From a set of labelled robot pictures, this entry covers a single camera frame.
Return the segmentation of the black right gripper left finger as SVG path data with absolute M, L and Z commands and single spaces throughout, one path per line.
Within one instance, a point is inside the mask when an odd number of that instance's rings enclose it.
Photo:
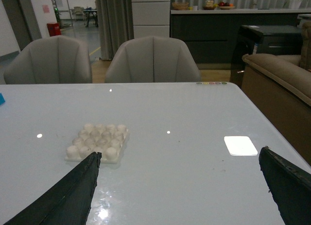
M 97 186 L 101 153 L 93 152 L 7 225 L 85 225 Z

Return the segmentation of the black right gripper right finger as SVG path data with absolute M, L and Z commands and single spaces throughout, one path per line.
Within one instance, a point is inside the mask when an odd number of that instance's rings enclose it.
M 311 174 L 263 147 L 259 165 L 286 225 L 311 223 Z

